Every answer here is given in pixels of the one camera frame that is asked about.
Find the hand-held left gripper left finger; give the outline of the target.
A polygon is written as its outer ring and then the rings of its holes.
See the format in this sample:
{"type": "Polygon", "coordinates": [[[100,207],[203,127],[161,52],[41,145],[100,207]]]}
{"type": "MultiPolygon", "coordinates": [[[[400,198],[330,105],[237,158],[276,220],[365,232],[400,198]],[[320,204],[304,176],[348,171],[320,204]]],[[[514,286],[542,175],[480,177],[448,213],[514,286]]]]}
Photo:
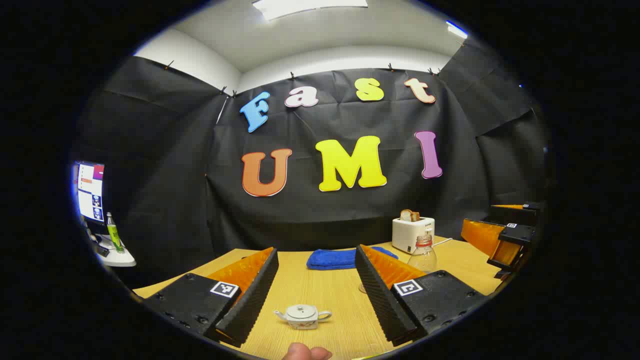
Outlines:
{"type": "Polygon", "coordinates": [[[207,276],[189,272],[142,303],[187,332],[240,347],[247,341],[279,268],[274,247],[207,276]]]}

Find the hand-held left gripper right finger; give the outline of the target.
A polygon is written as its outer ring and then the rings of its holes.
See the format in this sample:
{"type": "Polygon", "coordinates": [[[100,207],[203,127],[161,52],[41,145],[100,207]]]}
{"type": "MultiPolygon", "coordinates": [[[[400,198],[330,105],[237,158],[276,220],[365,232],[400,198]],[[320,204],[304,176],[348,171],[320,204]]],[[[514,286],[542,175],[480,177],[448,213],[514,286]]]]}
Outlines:
{"type": "Polygon", "coordinates": [[[355,268],[394,346],[448,328],[489,300],[443,269],[426,274],[365,244],[355,250],[355,268]]]}

